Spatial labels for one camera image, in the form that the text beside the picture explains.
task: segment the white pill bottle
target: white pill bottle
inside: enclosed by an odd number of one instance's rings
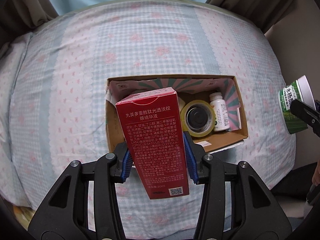
[[[227,130],[230,128],[228,109],[226,102],[222,99],[220,92],[210,94],[210,106],[216,115],[216,122],[213,130],[215,132]]]

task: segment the bedsheet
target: bedsheet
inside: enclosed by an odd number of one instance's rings
[[[123,1],[64,15],[28,42],[9,127],[12,163],[33,209],[70,161],[90,162],[108,152],[107,78],[157,74],[235,75],[249,137],[225,151],[223,161],[248,161],[269,188],[291,170],[295,136],[287,134],[277,102],[285,84],[263,33],[215,7]],[[195,228],[203,187],[189,185],[188,196],[149,200],[133,170],[116,187],[126,237]],[[92,199],[91,187],[91,228]],[[230,215],[229,198],[226,211]]]
[[[0,50],[0,194],[15,205],[28,206],[28,198],[22,188],[12,163],[9,136],[9,106],[19,66],[23,61],[31,33],[17,38]]]

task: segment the person's hand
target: person's hand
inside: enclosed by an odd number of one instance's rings
[[[313,174],[312,183],[316,186],[320,184],[320,160],[318,161],[315,173]]]

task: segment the clear tape roll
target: clear tape roll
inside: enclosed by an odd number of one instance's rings
[[[181,111],[184,108],[184,106],[186,105],[186,103],[180,97],[178,97],[178,105],[179,105],[179,112],[181,113]]]
[[[201,107],[208,115],[207,123],[199,129],[198,131],[192,130],[188,125],[187,114],[188,111],[194,107]],[[203,137],[208,135],[214,128],[214,123],[216,116],[214,114],[213,108],[203,100],[193,100],[190,103],[186,104],[180,113],[181,125],[183,131],[188,131],[193,137]]]

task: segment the cardboard box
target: cardboard box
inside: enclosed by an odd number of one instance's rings
[[[116,109],[149,198],[189,195],[177,92],[169,87],[130,95]]]
[[[234,76],[220,76],[220,75],[160,75],[160,76],[131,76],[131,77],[116,77],[109,78],[107,80],[107,87],[109,88],[110,83],[115,81],[119,86],[122,86],[122,89],[128,90],[128,94],[133,90],[130,90],[130,87],[126,84],[126,81],[145,81],[152,79],[225,79],[229,78],[233,80],[235,91],[238,95],[239,99],[239,108],[238,108],[238,117],[239,117],[239,129],[232,131],[224,131],[218,133],[210,133],[209,135],[202,138],[193,138],[194,142],[201,144],[204,147],[206,152],[212,152],[217,150],[222,150],[225,147],[230,148],[232,145],[236,145],[237,143],[243,141],[248,137],[248,128],[247,128],[247,120],[245,117],[244,106],[241,98],[241,93]],[[212,91],[202,91],[196,94],[188,94],[188,93],[178,93],[179,96],[186,102],[190,102],[195,99],[201,99],[209,103],[209,95]],[[121,125],[119,122],[119,118],[116,112],[115,103],[111,103],[110,96],[107,94],[107,98],[109,100],[106,101],[106,132],[107,132],[107,141],[109,145],[109,150],[113,151],[116,145],[120,142],[124,142],[124,135],[122,133]]]

